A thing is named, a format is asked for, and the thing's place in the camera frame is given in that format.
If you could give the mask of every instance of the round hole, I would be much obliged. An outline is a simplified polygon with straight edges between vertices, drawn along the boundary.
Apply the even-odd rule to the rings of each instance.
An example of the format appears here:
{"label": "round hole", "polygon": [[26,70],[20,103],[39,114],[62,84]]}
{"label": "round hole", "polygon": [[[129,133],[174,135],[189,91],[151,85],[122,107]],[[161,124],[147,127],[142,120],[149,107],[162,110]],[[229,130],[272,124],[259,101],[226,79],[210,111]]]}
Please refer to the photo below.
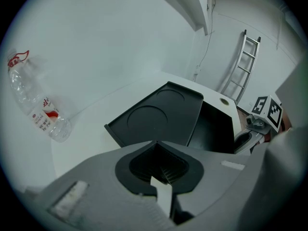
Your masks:
{"label": "round hole", "polygon": [[220,98],[220,101],[224,104],[224,105],[229,105],[229,102],[223,98]]}
{"label": "round hole", "polygon": [[157,96],[169,102],[185,101],[184,96],[176,90],[160,90]]}
{"label": "round hole", "polygon": [[142,132],[142,137],[155,138],[166,128],[168,118],[164,111],[154,106],[142,106],[130,113],[127,126],[130,131]]}

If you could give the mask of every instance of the metal ladder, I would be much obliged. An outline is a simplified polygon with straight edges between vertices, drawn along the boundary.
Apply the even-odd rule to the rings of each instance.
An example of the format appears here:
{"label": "metal ladder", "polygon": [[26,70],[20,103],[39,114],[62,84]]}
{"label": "metal ladder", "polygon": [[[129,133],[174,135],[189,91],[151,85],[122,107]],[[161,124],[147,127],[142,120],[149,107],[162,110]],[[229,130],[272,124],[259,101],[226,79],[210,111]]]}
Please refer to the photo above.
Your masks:
{"label": "metal ladder", "polygon": [[[249,54],[249,53],[246,52],[246,51],[244,51],[245,43],[246,43],[247,41],[250,41],[250,42],[252,42],[252,43],[254,43],[254,44],[256,45],[255,51],[254,51],[254,54],[253,54],[253,55],[252,55],[252,54]],[[230,75],[230,77],[229,77],[229,79],[228,79],[226,85],[224,86],[224,88],[223,88],[222,91],[221,91],[221,94],[222,94],[222,95],[225,95],[226,97],[228,97],[228,98],[230,98],[230,99],[232,99],[232,100],[235,102],[235,105],[237,105],[237,104],[239,103],[239,101],[241,100],[242,95],[244,94],[244,91],[246,90],[246,87],[247,87],[247,85],[248,85],[248,82],[249,82],[250,76],[251,76],[251,74],[252,74],[252,71],[254,70],[255,63],[256,63],[256,60],[257,60],[257,56],[258,56],[258,52],[259,52],[259,48],[260,48],[260,42],[261,42],[261,37],[259,37],[258,40],[255,41],[254,39],[247,37],[247,35],[246,35],[246,30],[244,31],[244,39],[243,39],[243,44],[242,44],[242,48],[241,48],[241,53],[240,53],[240,55],[239,55],[239,58],[238,58],[237,61],[236,61],[236,64],[235,64],[235,66],[234,66],[234,68],[233,68],[233,70],[232,70],[232,72],[231,72],[231,75]],[[250,64],[249,70],[247,70],[247,69],[242,68],[242,67],[239,66],[239,63],[240,63],[240,61],[241,61],[241,58],[242,58],[242,54],[243,54],[243,53],[244,53],[245,55],[247,55],[247,56],[249,56],[249,57],[252,58],[252,62],[251,62],[251,64]],[[240,68],[240,69],[242,69],[243,71],[245,71],[245,72],[247,73],[246,80],[245,80],[245,82],[244,82],[243,85],[240,85],[239,83],[237,83],[237,82],[235,82],[234,80],[232,80],[233,73],[234,73],[234,71],[235,71],[237,68]],[[227,87],[229,86],[230,82],[233,82],[234,84],[236,84],[236,85],[238,85],[240,88],[242,88],[241,91],[240,91],[240,93],[239,93],[239,95],[238,95],[238,97],[237,97],[237,99],[233,99],[232,97],[229,97],[229,96],[227,96],[226,94],[224,94],[224,92],[225,92],[225,90],[227,89]]]}

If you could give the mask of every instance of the red and white label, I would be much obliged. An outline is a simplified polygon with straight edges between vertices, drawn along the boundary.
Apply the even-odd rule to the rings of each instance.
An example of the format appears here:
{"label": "red and white label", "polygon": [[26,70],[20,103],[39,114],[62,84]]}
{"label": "red and white label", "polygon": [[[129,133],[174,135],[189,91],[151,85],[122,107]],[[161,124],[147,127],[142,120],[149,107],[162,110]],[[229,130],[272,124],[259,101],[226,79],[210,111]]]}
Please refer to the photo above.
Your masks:
{"label": "red and white label", "polygon": [[44,98],[29,114],[29,118],[43,131],[50,131],[58,116],[59,111],[54,107],[48,97]]}
{"label": "red and white label", "polygon": [[25,53],[17,53],[14,57],[12,57],[9,60],[9,62],[8,62],[9,69],[14,67],[19,62],[22,62],[25,59],[27,59],[28,55],[29,55],[29,51],[26,51]]}

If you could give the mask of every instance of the white sticker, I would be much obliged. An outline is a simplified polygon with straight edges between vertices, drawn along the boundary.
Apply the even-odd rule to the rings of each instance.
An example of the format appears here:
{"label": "white sticker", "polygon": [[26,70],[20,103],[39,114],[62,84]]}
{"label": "white sticker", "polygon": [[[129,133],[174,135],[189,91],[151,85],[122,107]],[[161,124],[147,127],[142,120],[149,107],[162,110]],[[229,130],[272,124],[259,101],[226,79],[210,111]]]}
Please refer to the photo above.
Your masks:
{"label": "white sticker", "polygon": [[29,114],[29,118],[35,125],[43,131],[50,130],[52,125],[58,119],[59,111],[46,97],[36,106],[36,108]]}
{"label": "white sticker", "polygon": [[156,187],[157,190],[157,204],[163,210],[163,212],[170,216],[171,202],[172,202],[172,186],[169,184],[163,184],[153,176],[151,177],[151,186]]}
{"label": "white sticker", "polygon": [[226,166],[226,167],[231,167],[237,170],[243,170],[245,168],[245,165],[243,164],[237,164],[237,163],[229,162],[226,160],[221,161],[221,165]]}
{"label": "white sticker", "polygon": [[77,181],[70,190],[51,208],[51,213],[66,220],[73,212],[77,203],[85,195],[89,184],[84,181]]}

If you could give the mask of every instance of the black tray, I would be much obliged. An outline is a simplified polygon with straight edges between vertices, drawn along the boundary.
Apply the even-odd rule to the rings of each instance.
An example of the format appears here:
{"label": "black tray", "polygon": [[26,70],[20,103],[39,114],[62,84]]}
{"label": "black tray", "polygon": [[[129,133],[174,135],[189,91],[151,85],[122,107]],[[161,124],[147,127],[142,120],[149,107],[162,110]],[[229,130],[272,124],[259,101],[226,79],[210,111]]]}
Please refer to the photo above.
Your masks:
{"label": "black tray", "polygon": [[234,153],[232,118],[203,102],[189,147],[220,153]]}
{"label": "black tray", "polygon": [[105,128],[121,147],[144,141],[170,141],[187,146],[202,102],[202,94],[168,82]]}

